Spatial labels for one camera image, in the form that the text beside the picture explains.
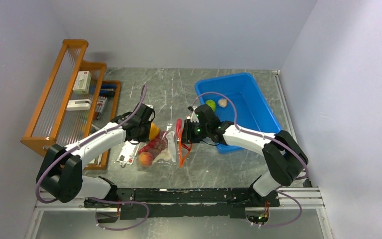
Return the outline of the green fake fruit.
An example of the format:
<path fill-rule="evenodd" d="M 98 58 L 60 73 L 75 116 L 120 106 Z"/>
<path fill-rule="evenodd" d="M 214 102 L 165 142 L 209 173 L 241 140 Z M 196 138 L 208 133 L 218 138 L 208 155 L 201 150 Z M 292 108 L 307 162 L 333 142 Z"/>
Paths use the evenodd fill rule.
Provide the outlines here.
<path fill-rule="evenodd" d="M 205 104 L 208 105 L 213 112 L 216 111 L 216 102 L 214 100 L 207 100 Z"/>

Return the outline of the blue plastic bin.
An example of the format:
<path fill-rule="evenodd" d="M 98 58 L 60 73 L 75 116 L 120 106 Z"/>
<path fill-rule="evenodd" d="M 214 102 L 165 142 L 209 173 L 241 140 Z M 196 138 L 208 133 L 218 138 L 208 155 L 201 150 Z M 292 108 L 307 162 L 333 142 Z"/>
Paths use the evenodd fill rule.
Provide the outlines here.
<path fill-rule="evenodd" d="M 214 113 L 220 121 L 233 121 L 235 108 L 239 126 L 264 133 L 278 133 L 282 130 L 254 77 L 249 73 L 200 80 L 194 88 L 200 96 L 201 104 L 208 100 L 218 103 L 222 98 L 231 100 L 224 108 L 216 105 Z"/>

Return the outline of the clear zip top bag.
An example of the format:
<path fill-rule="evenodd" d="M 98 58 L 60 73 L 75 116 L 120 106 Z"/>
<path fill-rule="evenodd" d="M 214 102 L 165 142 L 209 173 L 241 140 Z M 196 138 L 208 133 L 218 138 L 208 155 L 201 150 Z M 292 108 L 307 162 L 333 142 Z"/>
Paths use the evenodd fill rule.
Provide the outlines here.
<path fill-rule="evenodd" d="M 177 138 L 176 135 L 176 129 L 167 131 L 160 131 L 159 135 L 152 141 L 149 141 L 145 146 L 143 146 L 141 149 L 138 150 L 138 155 L 142 152 L 149 152 L 153 154 L 153 157 L 155 158 L 162 150 L 168 149 L 172 155 L 172 159 L 170 161 L 159 161 L 158 163 L 179 163 L 179 167 L 182 167 L 184 164 L 184 161 L 190 154 L 192 150 L 193 144 L 184 144 L 182 143 L 180 138 Z"/>

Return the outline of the red fake chili pepper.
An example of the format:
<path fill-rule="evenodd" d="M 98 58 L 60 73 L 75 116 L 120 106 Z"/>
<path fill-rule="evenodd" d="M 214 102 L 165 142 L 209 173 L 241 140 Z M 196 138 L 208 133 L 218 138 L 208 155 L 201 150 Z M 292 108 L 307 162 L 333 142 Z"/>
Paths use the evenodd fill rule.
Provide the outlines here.
<path fill-rule="evenodd" d="M 177 135 L 177 138 L 181 137 L 182 123 L 183 123 L 182 119 L 177 119 L 177 121 L 176 121 L 176 135 Z"/>

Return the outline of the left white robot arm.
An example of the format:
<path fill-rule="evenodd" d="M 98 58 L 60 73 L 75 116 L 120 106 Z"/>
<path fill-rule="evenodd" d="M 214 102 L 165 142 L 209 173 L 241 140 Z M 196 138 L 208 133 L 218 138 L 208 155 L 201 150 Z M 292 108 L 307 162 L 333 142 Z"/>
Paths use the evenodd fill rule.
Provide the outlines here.
<path fill-rule="evenodd" d="M 147 142 L 154 117 L 152 107 L 139 103 L 134 112 L 114 117 L 103 128 L 76 143 L 52 145 L 36 177 L 37 200 L 47 202 L 40 197 L 40 189 L 43 189 L 54 197 L 50 203 L 67 203 L 76 197 L 85 197 L 97 198 L 105 207 L 115 205 L 117 186 L 103 177 L 84 176 L 83 170 L 116 145 L 127 141 Z"/>

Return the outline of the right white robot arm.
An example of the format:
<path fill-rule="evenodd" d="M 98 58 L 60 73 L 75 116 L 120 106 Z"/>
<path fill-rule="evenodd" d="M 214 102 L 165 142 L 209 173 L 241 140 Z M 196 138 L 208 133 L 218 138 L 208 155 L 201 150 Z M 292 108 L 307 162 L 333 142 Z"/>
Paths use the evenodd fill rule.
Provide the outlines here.
<path fill-rule="evenodd" d="M 268 172 L 251 184 L 248 194 L 254 206 L 261 206 L 277 188 L 290 186 L 308 165 L 308 158 L 288 131 L 265 133 L 221 121 L 208 105 L 189 109 L 191 115 L 178 130 L 180 145 L 197 144 L 209 138 L 218 146 L 237 146 L 264 157 Z"/>

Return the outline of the fake garlic bulb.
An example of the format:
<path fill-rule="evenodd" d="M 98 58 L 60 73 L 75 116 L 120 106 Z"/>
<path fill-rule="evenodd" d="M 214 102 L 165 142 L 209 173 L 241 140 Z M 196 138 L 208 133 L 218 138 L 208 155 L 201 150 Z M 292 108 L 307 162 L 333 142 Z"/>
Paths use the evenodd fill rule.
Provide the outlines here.
<path fill-rule="evenodd" d="M 222 108 L 225 108 L 228 105 L 228 101 L 226 99 L 224 99 L 224 98 L 219 99 L 217 103 Z"/>

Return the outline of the yellow fake bell pepper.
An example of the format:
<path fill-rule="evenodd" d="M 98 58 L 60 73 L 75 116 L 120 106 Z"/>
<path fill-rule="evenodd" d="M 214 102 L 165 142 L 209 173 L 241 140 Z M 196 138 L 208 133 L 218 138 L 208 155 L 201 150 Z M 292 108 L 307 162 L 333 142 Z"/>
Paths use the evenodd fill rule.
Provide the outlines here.
<path fill-rule="evenodd" d="M 160 133 L 160 128 L 155 124 L 151 123 L 150 132 L 149 132 L 149 140 L 154 140 Z"/>

